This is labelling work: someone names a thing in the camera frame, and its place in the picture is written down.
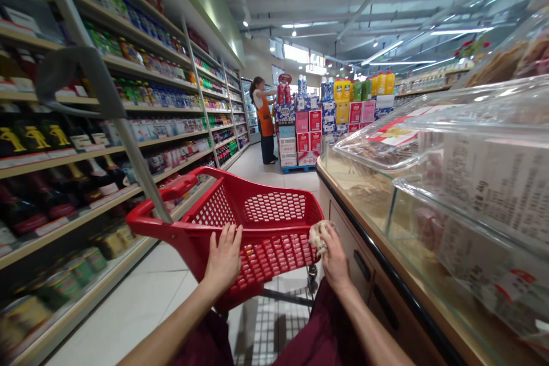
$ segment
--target pallet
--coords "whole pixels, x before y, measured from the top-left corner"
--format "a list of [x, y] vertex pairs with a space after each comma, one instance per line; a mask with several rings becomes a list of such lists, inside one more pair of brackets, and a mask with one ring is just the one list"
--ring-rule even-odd
[[295, 169], [303, 169], [303, 171], [308, 172], [309, 169], [314, 170], [316, 168], [316, 165], [308, 165], [308, 166], [288, 166], [288, 167], [282, 167], [282, 171], [284, 174], [288, 174], [290, 170]]

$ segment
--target hand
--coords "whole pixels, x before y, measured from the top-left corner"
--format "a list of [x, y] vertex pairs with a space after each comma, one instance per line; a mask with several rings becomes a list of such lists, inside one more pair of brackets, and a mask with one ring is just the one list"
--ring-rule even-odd
[[216, 233], [210, 236], [210, 257], [206, 266], [203, 282], [209, 284], [221, 296], [236, 280], [240, 273], [240, 241], [242, 240], [242, 225], [223, 227], [216, 244]]
[[337, 294], [352, 286], [349, 261], [337, 232], [330, 225], [327, 226], [327, 230], [330, 236], [320, 233], [327, 249], [322, 257], [322, 266], [328, 283]]

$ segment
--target tile floor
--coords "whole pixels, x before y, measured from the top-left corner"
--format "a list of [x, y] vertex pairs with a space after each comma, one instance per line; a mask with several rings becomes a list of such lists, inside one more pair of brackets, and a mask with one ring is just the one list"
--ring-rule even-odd
[[[229, 169], [247, 180], [269, 186], [299, 188], [319, 196], [315, 171], [293, 170], [261, 162], [259, 144], [249, 147]], [[320, 281], [321, 270], [317, 280]], [[157, 245], [124, 279], [70, 339], [48, 366], [116, 365], [135, 345], [164, 321], [194, 290], [197, 282], [179, 254]], [[265, 288], [308, 296], [307, 269], [273, 279]], [[229, 341], [236, 365], [269, 365], [309, 319], [309, 308], [255, 297], [229, 313]]]

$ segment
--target maroon pants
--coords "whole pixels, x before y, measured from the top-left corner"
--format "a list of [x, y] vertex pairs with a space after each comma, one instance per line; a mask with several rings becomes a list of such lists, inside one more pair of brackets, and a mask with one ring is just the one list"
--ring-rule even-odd
[[[175, 365], [234, 366], [229, 327], [210, 311], [185, 343]], [[309, 323], [279, 354], [273, 365], [367, 365], [358, 337], [332, 288], [323, 279]]]

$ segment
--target black pants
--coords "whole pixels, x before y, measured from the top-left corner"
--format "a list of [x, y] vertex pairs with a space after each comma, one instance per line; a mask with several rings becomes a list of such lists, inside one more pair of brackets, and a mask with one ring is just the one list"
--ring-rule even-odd
[[275, 159], [275, 137], [263, 136], [261, 132], [261, 122], [257, 119], [257, 126], [259, 127], [259, 134], [261, 135], [261, 154], [263, 156], [263, 164], [269, 164]]

